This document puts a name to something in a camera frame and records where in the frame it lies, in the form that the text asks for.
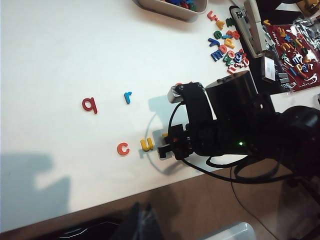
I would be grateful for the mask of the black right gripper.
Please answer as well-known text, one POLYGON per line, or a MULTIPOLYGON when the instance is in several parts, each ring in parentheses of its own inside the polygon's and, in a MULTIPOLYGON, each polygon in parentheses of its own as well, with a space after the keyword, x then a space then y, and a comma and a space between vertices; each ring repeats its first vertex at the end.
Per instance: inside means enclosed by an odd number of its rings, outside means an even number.
POLYGON ((164 142, 165 145, 158 147, 160 158, 166 158, 167 153, 172 152, 177 160, 183 160, 194 152, 189 132, 182 124, 171 126, 164 142))

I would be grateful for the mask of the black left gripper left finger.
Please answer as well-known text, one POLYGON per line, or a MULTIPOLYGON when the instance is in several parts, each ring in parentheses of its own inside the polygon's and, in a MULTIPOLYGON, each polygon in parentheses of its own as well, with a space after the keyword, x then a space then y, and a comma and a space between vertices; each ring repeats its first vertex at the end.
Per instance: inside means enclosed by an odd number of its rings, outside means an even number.
POLYGON ((129 210, 127 216, 118 228, 118 240, 137 240, 139 236, 138 226, 140 218, 140 204, 136 202, 129 210))

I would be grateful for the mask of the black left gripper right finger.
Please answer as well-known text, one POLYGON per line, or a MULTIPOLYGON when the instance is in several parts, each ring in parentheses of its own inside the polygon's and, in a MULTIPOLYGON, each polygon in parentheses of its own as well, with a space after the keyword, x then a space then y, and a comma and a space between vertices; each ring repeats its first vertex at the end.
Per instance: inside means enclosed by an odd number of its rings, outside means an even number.
POLYGON ((163 239, 163 234, 158 222, 157 214, 150 203, 146 207, 146 239, 163 239))

